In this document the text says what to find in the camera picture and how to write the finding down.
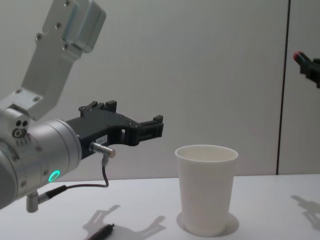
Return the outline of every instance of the white wall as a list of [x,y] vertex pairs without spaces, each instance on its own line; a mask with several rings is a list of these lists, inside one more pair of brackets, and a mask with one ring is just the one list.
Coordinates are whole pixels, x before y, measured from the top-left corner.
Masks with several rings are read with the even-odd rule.
[[293,60],[296,51],[320,57],[319,9],[318,0],[291,1],[280,174],[320,173],[320,90]]
[[[107,17],[96,47],[44,120],[75,118],[94,100],[116,100],[137,121],[162,114],[162,138],[115,146],[111,179],[176,177],[174,150],[189,144],[237,150],[238,175],[276,173],[287,0],[97,2]],[[0,4],[4,97],[23,79],[51,1]],[[100,164],[90,157],[61,180],[100,179]]]

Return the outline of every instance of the white table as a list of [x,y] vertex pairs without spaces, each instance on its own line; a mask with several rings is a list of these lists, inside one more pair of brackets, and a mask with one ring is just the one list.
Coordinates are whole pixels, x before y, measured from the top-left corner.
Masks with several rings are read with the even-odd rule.
[[[52,183],[40,193],[61,184],[75,182]],[[319,240],[319,184],[318,174],[236,177],[230,213],[239,225],[230,217],[224,236],[212,239]],[[113,180],[107,189],[70,189],[32,214],[26,212],[23,198],[0,211],[0,240],[85,240],[111,223],[116,228],[110,240],[211,239],[179,227],[179,194],[178,179],[170,178]]]

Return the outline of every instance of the black cable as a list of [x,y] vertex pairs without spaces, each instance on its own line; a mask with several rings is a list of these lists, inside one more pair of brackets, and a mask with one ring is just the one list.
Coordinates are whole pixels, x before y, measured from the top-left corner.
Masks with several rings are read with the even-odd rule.
[[48,196],[48,199],[52,199],[53,197],[63,193],[64,191],[66,191],[68,189],[82,188],[82,187],[107,188],[107,187],[109,187],[109,180],[107,178],[106,166],[102,166],[102,175],[103,175],[103,179],[105,181],[105,185],[102,185],[102,184],[76,184],[76,185],[71,185],[71,186],[62,185],[62,186],[59,186],[55,189],[47,191],[44,194],[46,194]]

